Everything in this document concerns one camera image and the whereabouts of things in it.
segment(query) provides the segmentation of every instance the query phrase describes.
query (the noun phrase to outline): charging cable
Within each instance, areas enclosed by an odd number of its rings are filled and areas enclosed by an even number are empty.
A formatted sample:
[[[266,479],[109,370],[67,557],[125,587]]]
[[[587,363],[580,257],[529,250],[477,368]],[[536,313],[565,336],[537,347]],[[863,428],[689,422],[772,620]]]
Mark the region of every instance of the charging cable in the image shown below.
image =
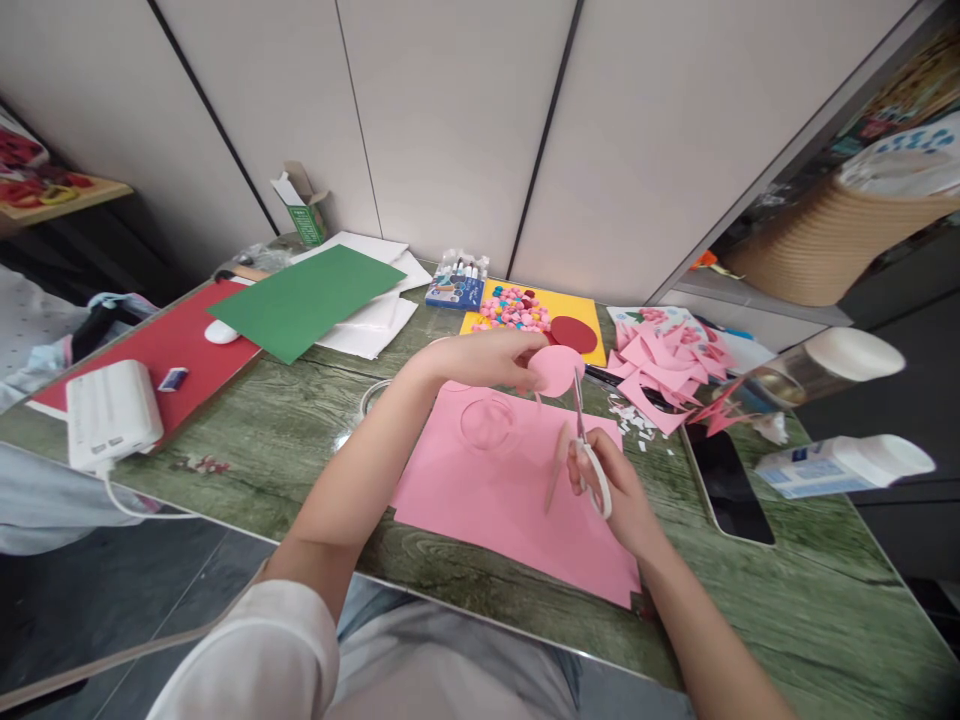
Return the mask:
[[[96,467],[96,469],[94,469],[93,474],[103,480],[103,486],[107,490],[107,497],[110,498],[110,502],[116,506],[117,510],[122,512],[124,515],[138,517],[144,520],[193,520],[194,518],[200,517],[199,515],[194,515],[193,513],[167,515],[164,513],[142,513],[138,512],[137,510],[131,510],[121,503],[120,500],[117,499],[117,496],[113,493],[113,483],[110,482],[110,473],[113,472],[114,467],[116,467],[116,463],[113,460],[104,460]]]

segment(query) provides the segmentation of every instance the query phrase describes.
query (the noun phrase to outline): smartphone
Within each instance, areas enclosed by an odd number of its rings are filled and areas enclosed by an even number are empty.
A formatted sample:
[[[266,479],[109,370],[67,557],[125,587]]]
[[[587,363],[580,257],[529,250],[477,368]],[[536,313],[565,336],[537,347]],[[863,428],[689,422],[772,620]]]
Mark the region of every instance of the smartphone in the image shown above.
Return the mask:
[[[704,425],[681,427],[694,460],[694,474],[714,524],[725,535],[773,545],[773,531],[757,500],[733,440],[726,432],[707,437]]]

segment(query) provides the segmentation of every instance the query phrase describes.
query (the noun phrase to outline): woven basket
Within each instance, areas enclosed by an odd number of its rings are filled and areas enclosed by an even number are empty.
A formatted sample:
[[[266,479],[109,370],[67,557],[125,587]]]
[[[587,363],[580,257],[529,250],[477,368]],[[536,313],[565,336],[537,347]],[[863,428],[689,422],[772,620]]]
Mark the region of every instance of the woven basket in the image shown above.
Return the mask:
[[[798,305],[833,305],[884,250],[944,215],[960,197],[865,195],[824,178],[723,264],[769,295]]]

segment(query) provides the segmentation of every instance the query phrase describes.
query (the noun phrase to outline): person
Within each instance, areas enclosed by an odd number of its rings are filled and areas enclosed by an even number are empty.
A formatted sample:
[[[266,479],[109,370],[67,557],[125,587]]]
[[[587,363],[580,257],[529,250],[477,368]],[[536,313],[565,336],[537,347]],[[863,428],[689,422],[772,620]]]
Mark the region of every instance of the person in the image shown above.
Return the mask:
[[[148,718],[576,717],[572,655],[402,593],[341,617],[360,552],[441,386],[534,390],[526,363],[546,344],[504,329],[414,355],[323,470],[258,582],[184,659]],[[602,431],[588,438],[612,485],[610,529],[639,563],[697,716],[795,717],[670,544],[633,465]],[[581,476],[597,485],[585,459],[571,450],[568,491],[581,492]]]

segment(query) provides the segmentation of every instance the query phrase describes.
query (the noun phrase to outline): wooden shelf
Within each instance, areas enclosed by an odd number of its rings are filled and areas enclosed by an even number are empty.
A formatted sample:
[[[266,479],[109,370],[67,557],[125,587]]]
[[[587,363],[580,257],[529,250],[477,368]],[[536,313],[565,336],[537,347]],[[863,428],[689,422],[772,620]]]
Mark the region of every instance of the wooden shelf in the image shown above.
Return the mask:
[[[124,183],[118,183],[113,180],[84,175],[93,181],[93,186],[88,188],[76,188],[80,196],[59,205],[43,205],[36,208],[14,208],[6,203],[0,203],[0,212],[13,220],[19,227],[29,227],[37,223],[53,220],[54,218],[69,215],[78,210],[84,210],[94,205],[115,200],[124,195],[132,195],[133,188]]]

